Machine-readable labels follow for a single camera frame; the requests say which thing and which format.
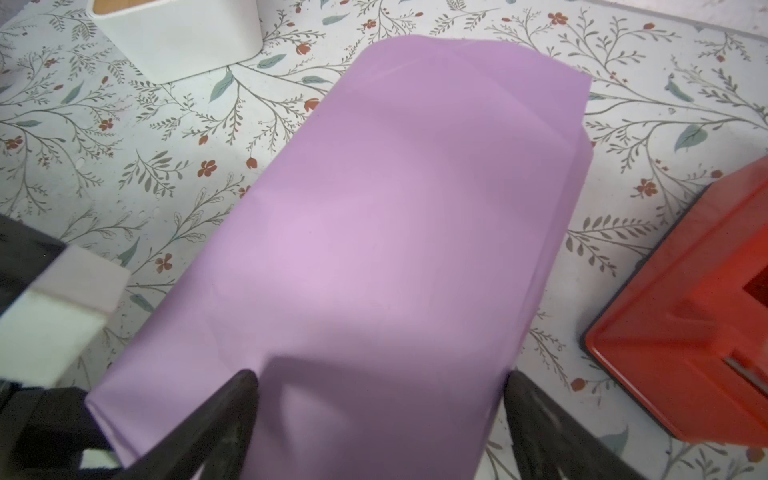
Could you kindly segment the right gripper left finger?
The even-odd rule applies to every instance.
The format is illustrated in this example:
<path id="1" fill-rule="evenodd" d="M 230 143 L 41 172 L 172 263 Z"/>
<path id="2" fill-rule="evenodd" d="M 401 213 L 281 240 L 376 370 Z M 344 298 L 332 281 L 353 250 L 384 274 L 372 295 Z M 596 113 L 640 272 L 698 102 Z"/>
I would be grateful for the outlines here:
<path id="1" fill-rule="evenodd" d="M 237 372 L 118 479 L 238 479 L 253 435 L 259 382 Z"/>

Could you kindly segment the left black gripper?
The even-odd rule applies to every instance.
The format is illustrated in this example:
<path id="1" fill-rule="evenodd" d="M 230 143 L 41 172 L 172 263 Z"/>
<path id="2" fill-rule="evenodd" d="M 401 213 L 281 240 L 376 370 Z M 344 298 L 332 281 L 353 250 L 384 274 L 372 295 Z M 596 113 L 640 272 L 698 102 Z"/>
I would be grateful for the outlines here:
<path id="1" fill-rule="evenodd" d="M 130 274 L 7 216 L 1 218 L 1 476 L 109 479 L 80 466 L 109 445 L 79 387 L 60 378 L 103 331 Z"/>

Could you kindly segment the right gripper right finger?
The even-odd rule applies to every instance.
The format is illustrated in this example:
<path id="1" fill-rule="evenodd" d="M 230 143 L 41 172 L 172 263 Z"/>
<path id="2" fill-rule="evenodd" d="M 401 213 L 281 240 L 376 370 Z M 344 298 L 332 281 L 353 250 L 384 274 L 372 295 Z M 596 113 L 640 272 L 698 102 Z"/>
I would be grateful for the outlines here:
<path id="1" fill-rule="evenodd" d="M 522 479 L 643 478 L 518 370 L 505 383 L 505 412 Z"/>

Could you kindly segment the pink wrapping paper sheet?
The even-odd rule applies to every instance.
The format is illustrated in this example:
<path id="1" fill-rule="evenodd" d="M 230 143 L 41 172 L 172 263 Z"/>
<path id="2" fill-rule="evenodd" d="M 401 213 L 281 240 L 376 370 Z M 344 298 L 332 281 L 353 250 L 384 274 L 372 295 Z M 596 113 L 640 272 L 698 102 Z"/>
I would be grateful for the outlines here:
<path id="1" fill-rule="evenodd" d="M 120 460 L 237 371 L 247 479 L 470 479 L 593 156 L 591 80 L 509 42 L 365 48 L 87 404 Z"/>

